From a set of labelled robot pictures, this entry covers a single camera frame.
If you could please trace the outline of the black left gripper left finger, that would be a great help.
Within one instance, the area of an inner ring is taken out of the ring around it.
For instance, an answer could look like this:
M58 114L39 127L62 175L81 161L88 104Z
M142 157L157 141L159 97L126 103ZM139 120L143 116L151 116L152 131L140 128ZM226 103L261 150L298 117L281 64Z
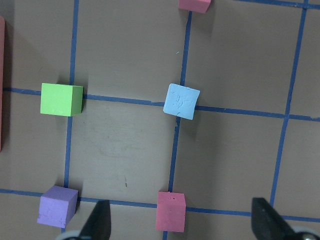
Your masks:
M109 200L96 203L79 233L80 240L109 240L111 236L111 208Z

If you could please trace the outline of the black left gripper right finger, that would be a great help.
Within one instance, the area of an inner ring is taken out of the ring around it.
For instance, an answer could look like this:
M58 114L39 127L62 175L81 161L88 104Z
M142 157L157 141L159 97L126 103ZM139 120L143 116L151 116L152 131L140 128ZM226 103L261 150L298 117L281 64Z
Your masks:
M262 197L251 202L251 229L257 240L291 240L295 231Z

